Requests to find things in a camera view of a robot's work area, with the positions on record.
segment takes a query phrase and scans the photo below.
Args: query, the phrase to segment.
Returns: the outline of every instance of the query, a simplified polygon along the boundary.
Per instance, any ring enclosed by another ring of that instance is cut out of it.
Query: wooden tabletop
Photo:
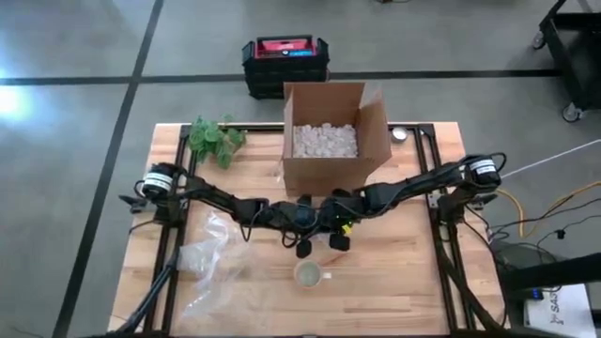
[[[465,150],[458,125],[454,122],[434,125],[442,162],[462,158]],[[159,161],[173,162],[179,128],[179,124],[156,126],[147,166]],[[209,161],[199,164],[196,173],[207,182],[241,198],[293,200],[285,195],[284,182],[280,178],[282,142],[281,133],[250,133],[248,144],[239,151],[227,171],[219,169],[214,161]],[[405,143],[393,145],[393,156],[368,178],[367,183],[395,182],[419,174],[415,143],[410,136]],[[203,225],[211,211],[216,210],[192,202],[186,232],[187,244],[207,238]],[[229,216],[216,213],[227,221],[232,232],[238,231]],[[482,234],[485,232],[484,225],[477,218],[469,213],[466,216],[478,231]],[[150,213],[137,216],[134,223],[151,217]],[[131,235],[109,329],[115,329],[123,323],[123,318],[131,314],[149,289],[160,232],[159,226],[149,225],[136,229]],[[460,224],[458,233],[470,289],[493,317],[501,321],[503,300],[491,255],[469,228]],[[232,238],[239,241],[241,238],[238,236]],[[314,288],[305,289],[294,281],[293,268],[299,259],[293,249],[282,246],[281,234],[254,230],[245,259],[222,259],[215,287],[211,289],[212,295],[220,295],[211,304],[219,302],[219,306],[215,305],[209,310],[207,299],[199,299],[200,293],[195,288],[198,278],[193,273],[179,274],[171,333],[448,333],[423,197],[410,199],[382,217],[355,225],[350,238],[351,250],[347,253],[314,241],[314,251],[309,258],[318,262],[331,278],[324,279]],[[239,267],[242,267],[241,273],[229,283],[219,282],[228,271]],[[454,286],[453,290],[455,307],[462,323],[460,302]],[[200,305],[188,306],[195,301]],[[161,317],[162,307],[159,306],[158,321]]]

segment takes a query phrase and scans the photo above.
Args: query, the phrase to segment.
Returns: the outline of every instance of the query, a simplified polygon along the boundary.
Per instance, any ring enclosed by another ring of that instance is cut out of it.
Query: black storage bin
[[[307,41],[312,49],[311,54],[306,50],[280,50],[277,52],[257,50],[264,43],[286,43],[289,40]],[[288,36],[257,38],[250,41],[242,49],[242,66],[244,78],[248,85],[249,94],[255,99],[282,99],[285,82],[325,82],[328,80],[328,43],[313,37]]]

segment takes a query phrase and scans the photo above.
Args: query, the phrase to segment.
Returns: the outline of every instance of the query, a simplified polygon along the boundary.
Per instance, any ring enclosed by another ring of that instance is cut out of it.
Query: black robotic arm
[[[283,245],[296,247],[297,256],[303,258],[311,252],[309,239],[313,235],[330,234],[331,247],[347,251],[350,246],[347,233],[354,223],[381,216],[409,198],[443,188],[455,187],[455,190],[438,200],[440,220],[457,222],[463,217],[463,207],[477,194],[494,192],[501,185],[498,168],[492,160],[495,155],[467,156],[396,183],[375,183],[352,192],[335,190],[318,208],[311,207],[310,195],[302,196],[297,203],[240,199],[170,163],[154,164],[137,194],[157,206],[179,205],[184,200],[206,203],[239,223],[246,240],[254,228],[280,231]],[[183,192],[173,192],[173,182],[178,182],[180,176],[186,177]]]

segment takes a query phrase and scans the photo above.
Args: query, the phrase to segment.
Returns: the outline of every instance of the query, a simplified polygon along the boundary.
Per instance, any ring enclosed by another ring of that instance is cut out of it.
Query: black stand
[[[601,29],[601,13],[559,13],[566,1],[558,0],[540,22],[540,32],[534,38],[532,47],[540,49],[547,44],[555,65],[561,70],[565,88],[572,99],[563,109],[562,117],[572,123],[583,118],[585,112],[592,112],[601,107],[601,100],[597,94],[601,85],[601,63],[598,62],[601,55],[598,35]],[[561,31],[579,32],[578,43],[572,43],[572,46],[564,45],[560,39]],[[575,46],[578,46],[579,50],[584,47],[588,60],[574,53]]]
[[[502,274],[503,286],[510,290],[552,287],[601,281],[601,253],[558,263],[517,269]]]

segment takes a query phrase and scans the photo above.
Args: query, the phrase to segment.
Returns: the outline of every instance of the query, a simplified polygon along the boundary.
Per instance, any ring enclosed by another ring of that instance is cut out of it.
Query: white cable
[[[537,165],[539,165],[539,164],[543,164],[543,163],[546,163],[546,162],[548,162],[548,161],[555,160],[555,159],[557,159],[557,158],[559,158],[559,157],[561,157],[561,156],[563,156],[563,155],[567,155],[567,154],[569,154],[569,153],[572,153],[572,152],[574,152],[574,151],[581,150],[581,149],[582,149],[582,148],[584,148],[584,147],[587,147],[587,146],[592,146],[592,145],[594,145],[594,144],[596,144],[596,143],[599,143],[599,142],[601,142],[601,139],[594,140],[594,141],[592,141],[592,142],[589,142],[589,143],[588,143],[588,144],[586,144],[586,145],[577,146],[577,147],[575,147],[575,148],[573,148],[573,149],[570,149],[570,150],[564,151],[563,153],[560,153],[560,154],[557,154],[557,155],[551,156],[550,158],[547,158],[547,159],[544,159],[544,160],[540,160],[540,161],[538,161],[538,162],[535,162],[535,163],[533,163],[533,164],[528,164],[528,165],[526,165],[525,167],[521,167],[521,168],[519,168],[519,169],[517,169],[517,170],[514,170],[514,171],[513,171],[513,172],[511,172],[511,173],[507,173],[507,174],[505,174],[505,175],[502,175],[502,176],[501,176],[501,178],[507,178],[507,177],[509,177],[509,176],[511,176],[511,175],[513,175],[513,174],[517,174],[517,173],[519,173],[519,172],[522,172],[522,171],[524,171],[524,170],[526,170],[526,169],[533,168],[533,167],[535,167],[535,166],[537,166]]]

